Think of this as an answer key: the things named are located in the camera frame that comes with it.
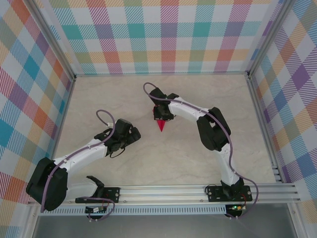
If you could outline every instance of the perforated metal strip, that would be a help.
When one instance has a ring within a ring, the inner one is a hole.
[[[112,215],[203,215],[225,214],[225,205],[162,205],[162,206],[116,206]],[[82,216],[85,206],[62,206],[39,216]]]

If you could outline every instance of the red object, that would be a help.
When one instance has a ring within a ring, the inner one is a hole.
[[[164,120],[157,120],[157,122],[158,122],[159,129],[162,132],[164,125],[165,125],[165,121]]]

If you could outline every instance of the marble surface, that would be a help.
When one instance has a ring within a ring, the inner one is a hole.
[[[255,182],[275,182],[260,127],[243,75],[107,76],[78,78],[56,157],[88,143],[105,130],[98,109],[133,123],[142,138],[112,159],[101,158],[71,180],[93,175],[107,185],[210,184],[220,182],[213,153],[200,141],[197,126],[181,117],[160,132],[153,102],[143,92],[152,82],[165,94],[176,93],[204,108],[218,107],[229,127],[237,170]],[[111,119],[102,115],[106,121]]]

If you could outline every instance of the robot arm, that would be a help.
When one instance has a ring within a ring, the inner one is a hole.
[[[201,109],[201,111],[197,111],[196,109],[184,105],[183,103],[186,101],[178,95],[172,93],[167,96],[163,94],[163,92],[159,88],[155,88],[154,90],[152,90],[150,92],[150,95],[157,98],[174,99],[181,102],[179,103],[174,101],[159,101],[151,98],[151,100],[155,104],[153,110],[154,119],[169,121],[172,120],[175,116],[181,116],[189,121],[195,122],[198,127],[201,142],[207,149],[213,152],[218,160],[221,171],[221,184],[223,187],[223,193],[228,197],[228,199],[232,199],[234,196],[236,196],[236,194],[243,187],[244,182],[235,173],[233,173],[229,166],[230,146],[227,137],[225,136],[220,126],[216,124],[212,118],[202,112],[209,112],[215,118],[217,118],[217,120],[224,126],[224,128],[230,135],[230,128],[220,110],[218,108],[207,109],[198,107]]]
[[[90,148],[91,145],[103,141],[111,130],[112,128],[108,128],[104,132],[96,135],[87,145],[81,147],[89,147],[89,149],[81,151],[68,161],[65,160],[68,155],[54,160],[48,158],[41,159],[26,187],[26,192],[37,202],[42,203],[44,187],[49,174],[56,165],[65,160],[65,163],[56,170],[50,181],[45,201],[46,210],[54,210],[63,201],[78,197],[103,197],[104,184],[95,177],[87,176],[87,179],[80,183],[69,183],[68,179],[93,161],[107,155],[111,156],[113,152],[119,149],[125,149],[125,147],[141,138],[137,128],[133,127],[130,122],[119,119],[115,124],[115,131],[112,137],[105,143]]]

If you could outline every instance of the metal corner post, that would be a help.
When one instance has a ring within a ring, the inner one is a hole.
[[[265,39],[259,53],[257,54],[253,64],[251,65],[249,75],[253,75],[256,72],[256,70],[258,69],[258,67],[260,66],[262,60],[264,59],[264,57],[265,57],[267,51],[269,50],[272,42],[275,40],[277,33],[279,32],[280,28],[282,27],[284,20],[286,19],[288,13],[292,9],[295,2],[296,2],[296,0],[284,0],[283,6],[282,6],[280,12],[278,13],[276,19],[274,20],[273,25],[270,28],[270,30],[268,31],[266,39]]]
[[[57,59],[59,60],[60,64],[64,68],[67,76],[71,78],[73,81],[75,80],[75,73],[71,68],[64,52],[61,50],[57,39],[55,38],[54,34],[52,33],[50,26],[46,23],[41,11],[39,10],[38,6],[34,2],[34,0],[23,0],[24,4],[30,11],[31,15],[33,16],[34,20],[36,21],[37,25],[39,26],[42,34],[44,35],[45,39],[47,40],[49,46],[52,48],[53,52],[55,53]]]

